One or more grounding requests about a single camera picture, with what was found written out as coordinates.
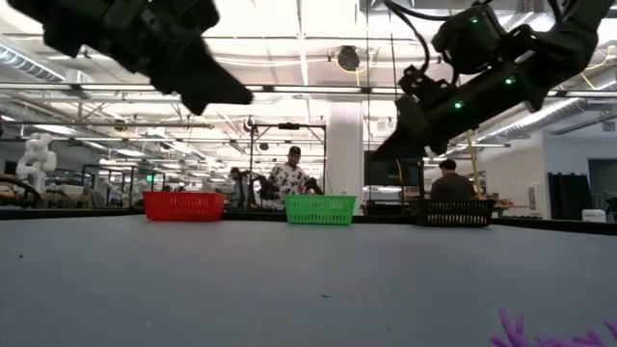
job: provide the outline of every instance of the column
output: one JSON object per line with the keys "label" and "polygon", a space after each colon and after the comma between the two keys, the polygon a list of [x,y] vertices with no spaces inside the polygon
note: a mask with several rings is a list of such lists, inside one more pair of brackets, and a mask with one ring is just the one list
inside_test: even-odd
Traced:
{"label": "column", "polygon": [[362,214],[363,124],[360,103],[331,104],[326,130],[325,193],[356,196],[356,215]]}

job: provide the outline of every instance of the gray table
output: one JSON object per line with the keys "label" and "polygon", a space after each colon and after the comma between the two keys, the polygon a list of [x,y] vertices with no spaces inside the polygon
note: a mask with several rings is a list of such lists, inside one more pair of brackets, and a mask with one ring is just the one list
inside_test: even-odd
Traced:
{"label": "gray table", "polygon": [[0,346],[487,346],[499,308],[568,336],[617,318],[616,265],[511,227],[0,222]]}

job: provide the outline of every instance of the red basket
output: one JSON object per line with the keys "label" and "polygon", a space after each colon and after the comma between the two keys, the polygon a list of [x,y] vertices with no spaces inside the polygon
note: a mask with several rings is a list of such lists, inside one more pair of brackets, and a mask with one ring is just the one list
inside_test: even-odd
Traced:
{"label": "red basket", "polygon": [[144,192],[146,217],[152,221],[221,219],[225,196],[216,193]]}

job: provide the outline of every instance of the floral shirt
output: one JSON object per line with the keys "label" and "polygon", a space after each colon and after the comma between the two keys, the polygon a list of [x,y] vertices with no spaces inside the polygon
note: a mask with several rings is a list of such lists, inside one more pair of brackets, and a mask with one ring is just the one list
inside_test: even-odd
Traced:
{"label": "floral shirt", "polygon": [[282,201],[287,194],[301,194],[309,176],[297,166],[292,168],[287,164],[279,164],[272,170],[269,179],[279,187],[279,200]]}

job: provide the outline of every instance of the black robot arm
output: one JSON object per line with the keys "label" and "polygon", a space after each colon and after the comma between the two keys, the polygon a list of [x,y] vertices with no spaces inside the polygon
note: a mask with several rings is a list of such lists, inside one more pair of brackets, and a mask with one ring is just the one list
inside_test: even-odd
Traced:
{"label": "black robot arm", "polygon": [[[400,6],[386,3],[400,11]],[[613,3],[567,1],[557,23],[545,33],[528,25],[507,33],[486,4],[449,16],[432,43],[455,76],[478,75],[457,86],[426,76],[426,65],[408,67],[398,82],[405,95],[395,102],[396,130],[374,159],[418,157],[427,146],[443,154],[450,139],[521,102],[531,112],[540,110],[551,88],[587,68],[598,44],[598,28]]]}
{"label": "black robot arm", "polygon": [[212,58],[201,34],[220,19],[213,0],[9,0],[43,25],[46,45],[75,58],[87,45],[201,115],[253,95]]}

